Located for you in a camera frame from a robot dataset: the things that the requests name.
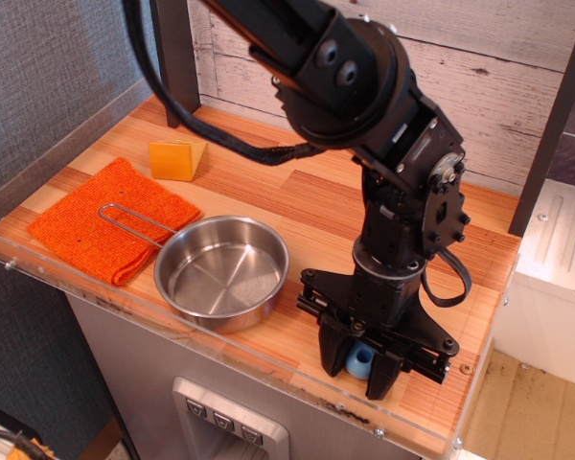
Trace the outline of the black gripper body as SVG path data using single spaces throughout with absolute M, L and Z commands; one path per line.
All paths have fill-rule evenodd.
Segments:
M 427 260 L 397 268 L 360 262 L 353 274 L 313 268 L 301 272 L 303 291 L 297 306 L 376 353 L 393 352 L 404 357 L 402 372 L 415 371 L 441 383 L 449 361 L 457 355 L 457 341 L 425 311 L 421 277 Z

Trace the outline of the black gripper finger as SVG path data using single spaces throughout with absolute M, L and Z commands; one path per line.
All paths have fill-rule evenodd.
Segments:
M 372 401 L 385 398 L 402 371 L 404 357 L 393 352 L 376 353 L 368 378 L 366 397 Z
M 345 366 L 353 346 L 353 338 L 326 324 L 320 327 L 318 338 L 322 367 L 330 377 L 334 378 Z

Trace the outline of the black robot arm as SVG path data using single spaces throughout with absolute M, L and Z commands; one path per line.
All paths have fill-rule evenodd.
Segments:
M 350 150 L 365 207 L 352 274 L 305 269 L 298 305 L 319 327 L 331 376 L 358 343 L 373 349 L 366 395 L 400 373 L 442 381 L 458 343 L 421 304 L 426 266 L 440 259 L 472 284 L 450 247 L 470 222 L 459 187 L 462 137 L 418 87 L 396 35 L 320 1 L 212 1 L 210 10 L 270 71 L 287 120 L 308 148 Z

